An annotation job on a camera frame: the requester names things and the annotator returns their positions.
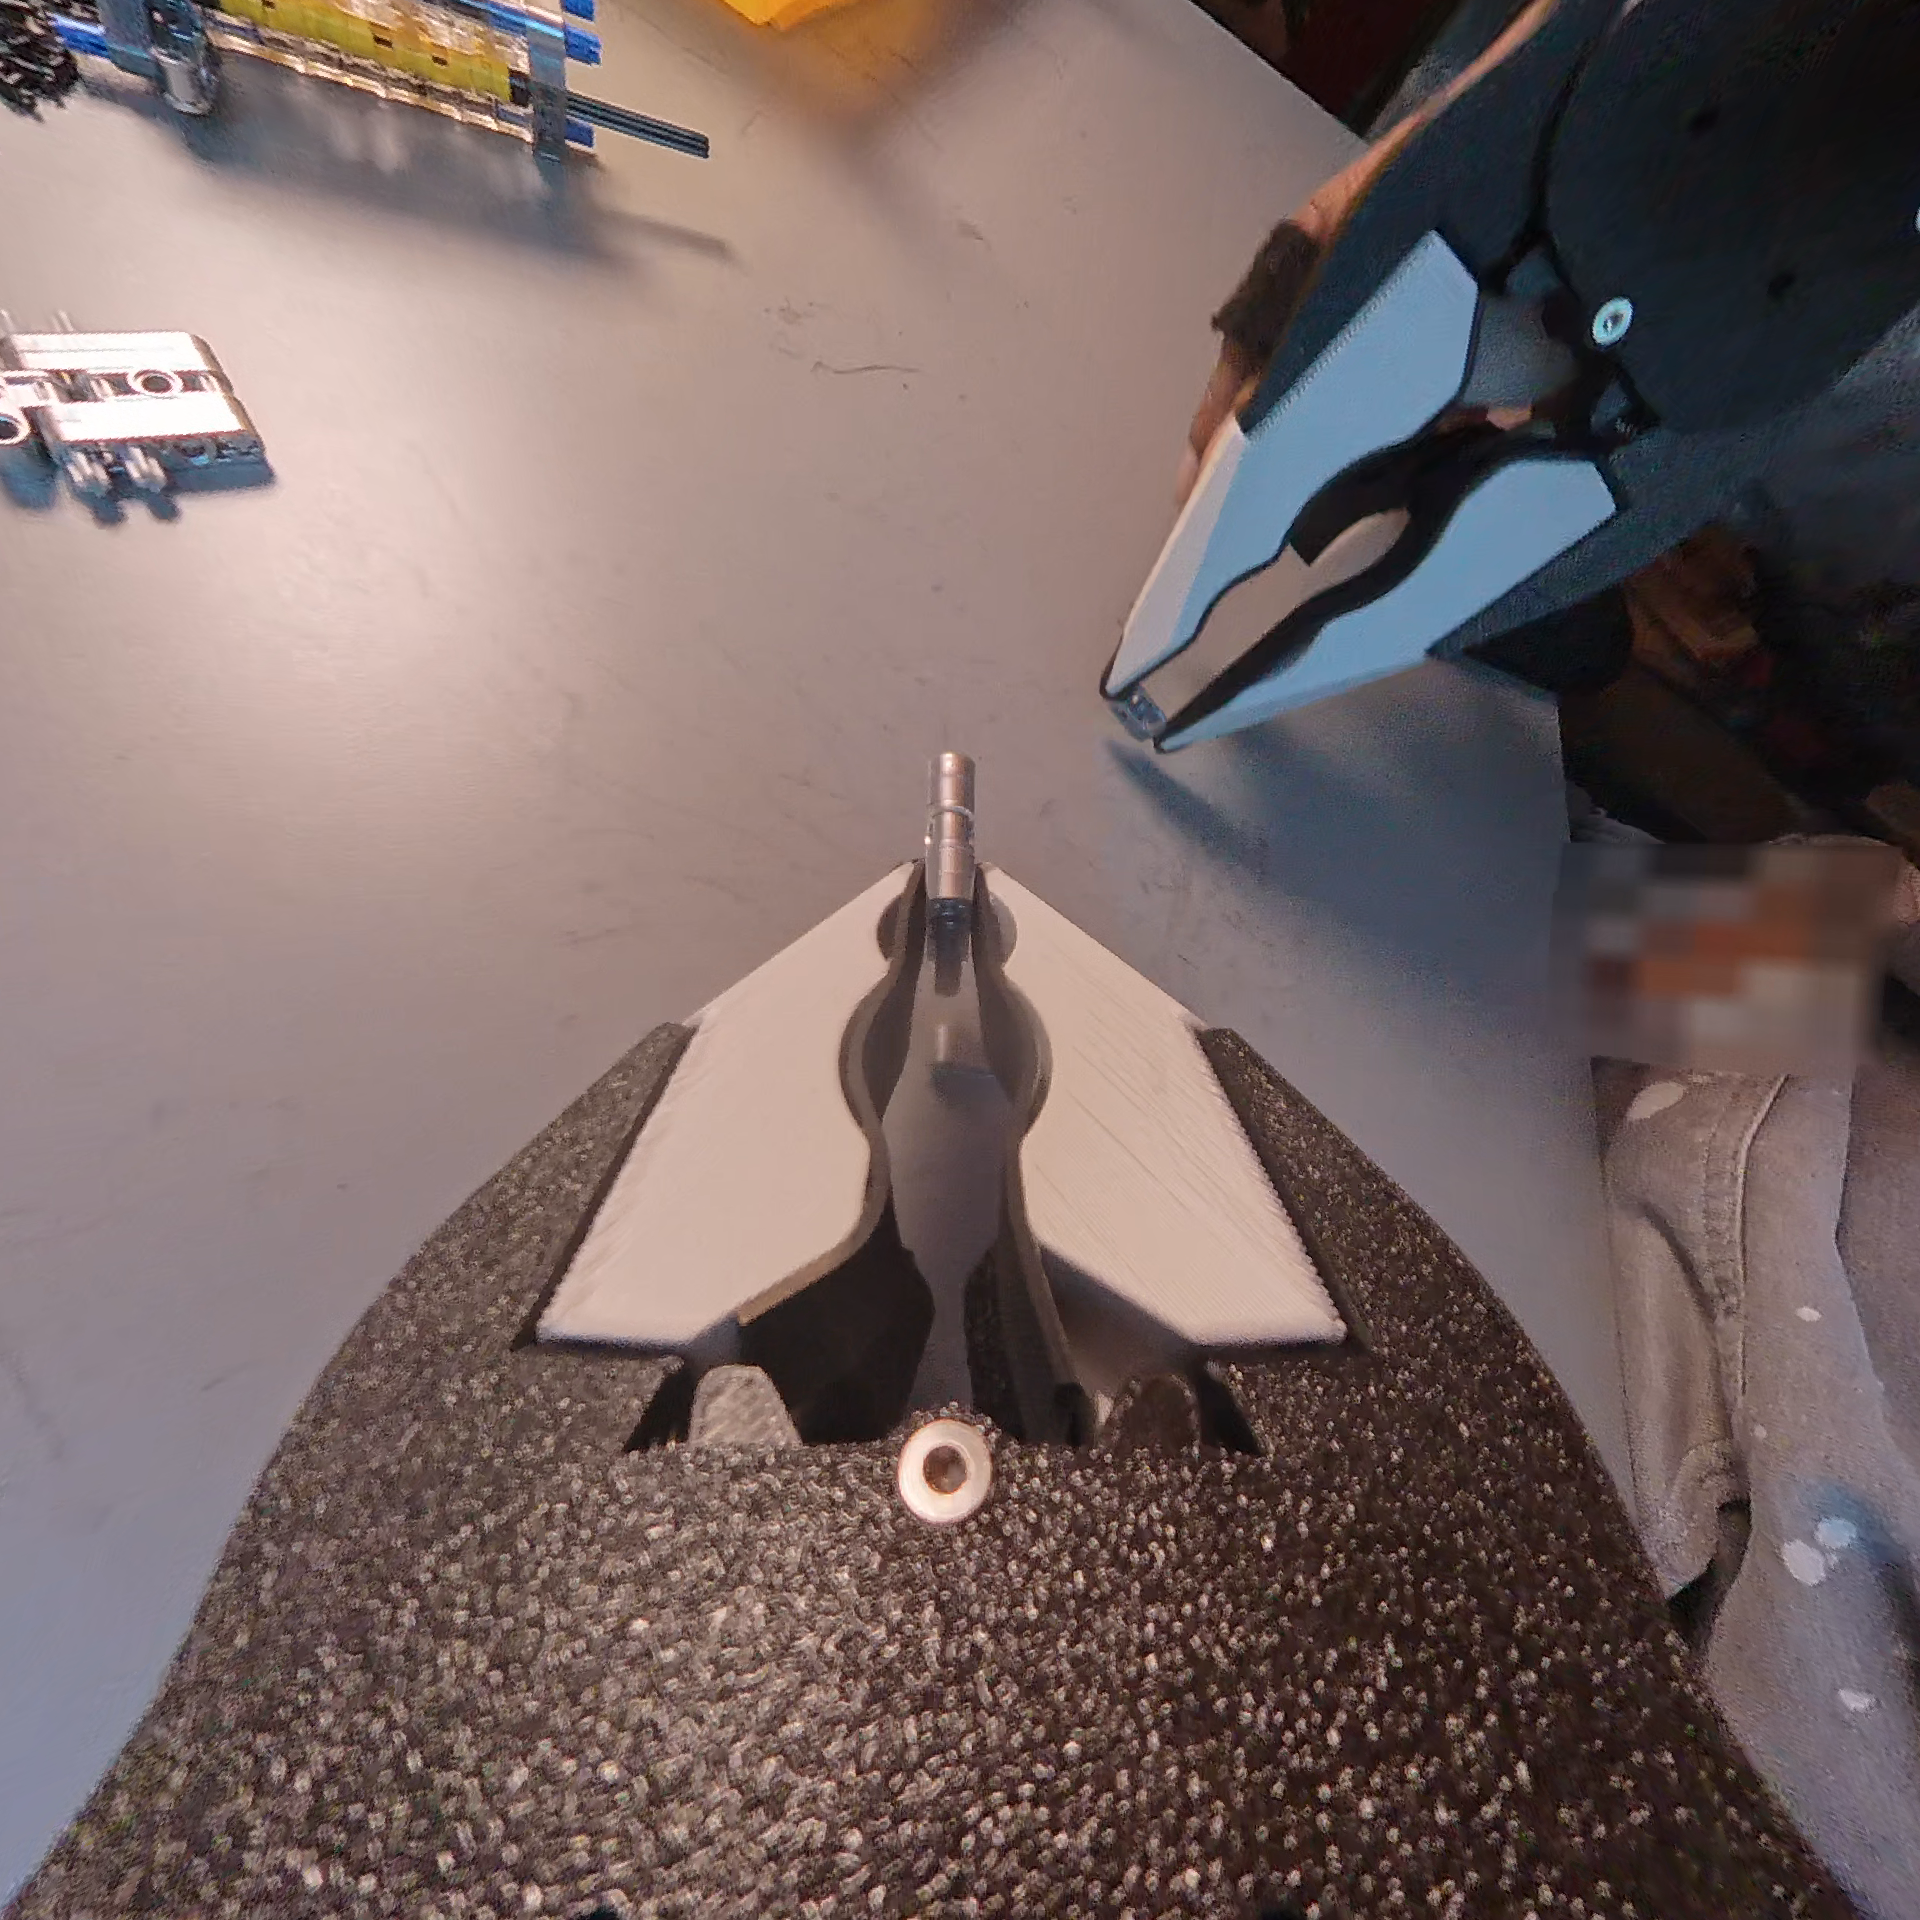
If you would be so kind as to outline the small grey beam assembly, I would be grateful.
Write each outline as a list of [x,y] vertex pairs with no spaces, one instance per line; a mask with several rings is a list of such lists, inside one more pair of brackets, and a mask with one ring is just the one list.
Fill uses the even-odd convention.
[[7,483],[64,487],[91,510],[273,480],[267,443],[199,334],[13,320],[3,323],[3,466]]

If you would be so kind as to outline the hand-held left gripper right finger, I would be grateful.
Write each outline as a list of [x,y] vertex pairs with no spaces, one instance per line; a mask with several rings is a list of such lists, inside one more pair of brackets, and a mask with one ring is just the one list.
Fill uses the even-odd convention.
[[1005,871],[977,884],[973,975],[1011,1113],[967,1287],[998,1427],[1090,1442],[1142,1376],[1350,1340],[1199,1016]]

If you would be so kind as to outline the grey axle pin piece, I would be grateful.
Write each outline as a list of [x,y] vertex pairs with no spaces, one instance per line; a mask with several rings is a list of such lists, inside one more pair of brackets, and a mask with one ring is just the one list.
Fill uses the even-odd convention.
[[977,924],[977,764],[938,752],[928,767],[923,895],[933,983],[959,994]]

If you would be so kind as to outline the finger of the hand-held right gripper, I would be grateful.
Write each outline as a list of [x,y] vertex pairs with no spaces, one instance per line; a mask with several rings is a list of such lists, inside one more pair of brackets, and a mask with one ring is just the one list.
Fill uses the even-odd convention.
[[1201,635],[1215,603],[1271,567],[1296,519],[1355,465],[1406,443],[1462,393],[1479,283],[1450,242],[1425,235],[1259,423],[1223,423],[1121,628],[1101,684],[1146,684]]
[[1155,752],[1395,680],[1614,515],[1546,446],[1402,449],[1315,498],[1222,449],[1155,567]]

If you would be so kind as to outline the person's right hand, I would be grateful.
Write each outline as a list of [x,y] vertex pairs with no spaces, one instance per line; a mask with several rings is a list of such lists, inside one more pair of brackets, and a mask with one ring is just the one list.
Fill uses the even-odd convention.
[[1245,395],[1259,383],[1285,338],[1323,250],[1323,235],[1309,225],[1304,212],[1281,222],[1215,313],[1217,364],[1192,418],[1178,483],[1179,500],[1194,491],[1217,434],[1245,404]]

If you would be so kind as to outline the grey desk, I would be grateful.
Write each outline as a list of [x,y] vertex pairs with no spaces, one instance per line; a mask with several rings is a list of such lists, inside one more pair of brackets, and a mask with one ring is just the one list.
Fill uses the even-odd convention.
[[982,841],[1499,1287],[1617,1476],[1554,712],[1433,667],[1138,759],[1098,670],[1209,319],[1355,139],[1192,4],[601,4],[703,129],[543,175],[237,65],[5,113],[5,319],[190,329],[274,480],[5,478],[5,1894],[447,1215],[661,1019]]

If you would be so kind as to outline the clear yellow gear assembly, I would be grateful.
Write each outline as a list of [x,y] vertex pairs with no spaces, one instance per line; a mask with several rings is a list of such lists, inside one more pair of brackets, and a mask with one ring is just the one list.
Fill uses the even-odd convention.
[[712,156],[710,136],[571,86],[597,67],[592,3],[43,3],[78,60],[142,82],[184,119],[213,116],[231,57],[513,138],[544,159],[600,134]]

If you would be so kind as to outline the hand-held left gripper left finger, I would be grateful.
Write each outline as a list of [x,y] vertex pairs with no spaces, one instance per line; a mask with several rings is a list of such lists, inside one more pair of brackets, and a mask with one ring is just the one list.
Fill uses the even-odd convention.
[[926,883],[899,866],[671,1035],[664,1089],[543,1306],[543,1344],[762,1369],[807,1442],[906,1415],[933,1300],[893,1199]]

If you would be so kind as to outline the pile of black pins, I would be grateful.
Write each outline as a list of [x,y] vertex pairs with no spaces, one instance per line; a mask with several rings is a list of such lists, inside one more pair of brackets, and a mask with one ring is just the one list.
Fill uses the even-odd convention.
[[43,3],[0,3],[3,106],[34,119],[39,108],[64,106],[80,86],[80,70]]

